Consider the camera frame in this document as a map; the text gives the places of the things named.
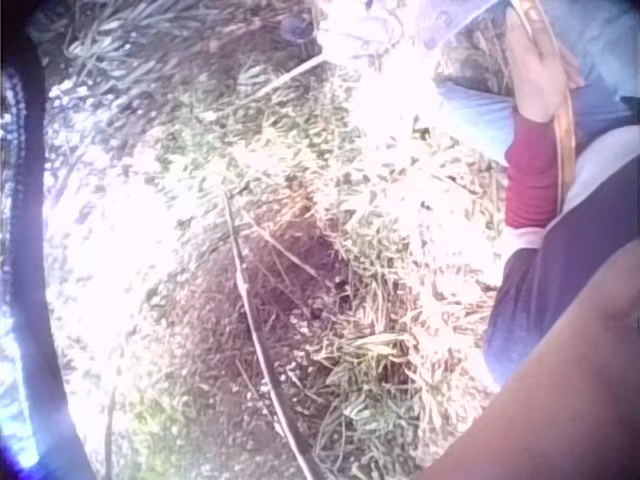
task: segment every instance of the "blue jeans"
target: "blue jeans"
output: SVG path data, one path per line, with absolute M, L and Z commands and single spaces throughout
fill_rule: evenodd
M 587 83 L 571 93 L 578 151 L 609 130 L 637 123 L 637 111 L 623 101 L 640 97 L 640 13 L 633 1 L 542 0 L 542 5 Z M 438 93 L 444 103 L 438 126 L 504 164 L 513 139 L 514 100 L 451 82 Z

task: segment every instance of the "skin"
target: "skin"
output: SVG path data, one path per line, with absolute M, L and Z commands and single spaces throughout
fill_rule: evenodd
M 578 61 L 565 47 L 556 48 L 539 14 L 526 12 L 531 37 L 516 11 L 507 11 L 507 58 L 522 116 L 546 123 L 565 98 L 567 88 L 584 86 Z
M 520 113 L 547 122 L 584 82 L 533 13 L 507 17 Z M 421 480 L 640 478 L 640 241 L 617 252 L 478 421 Z

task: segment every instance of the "hand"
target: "hand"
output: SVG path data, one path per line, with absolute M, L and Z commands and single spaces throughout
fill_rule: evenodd
M 556 47 L 542 14 L 529 8 L 525 15 L 533 38 L 518 13 L 513 8 L 507 11 L 507 57 L 516 106 L 523 117 L 546 123 L 562 105 L 567 90 L 585 82 L 573 54 L 561 45 Z

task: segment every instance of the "red sleeve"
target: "red sleeve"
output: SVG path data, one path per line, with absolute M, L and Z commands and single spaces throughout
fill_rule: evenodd
M 558 163 L 553 122 L 536 123 L 514 113 L 507 160 L 506 225 L 546 228 L 556 216 Z

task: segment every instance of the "dirt ground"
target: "dirt ground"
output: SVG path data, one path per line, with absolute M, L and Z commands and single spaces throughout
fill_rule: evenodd
M 223 194 L 327 478 L 412 478 L 493 394 L 480 345 L 504 174 L 438 130 L 419 77 L 431 67 L 408 47 L 382 70 L 325 63 L 251 98 L 319 53 L 280 34 L 310 11 L 68 0 L 34 22 L 50 86 L 48 300 L 104 478 L 303 478 L 256 360 Z M 500 42 L 495 10 L 438 70 L 508 93 Z

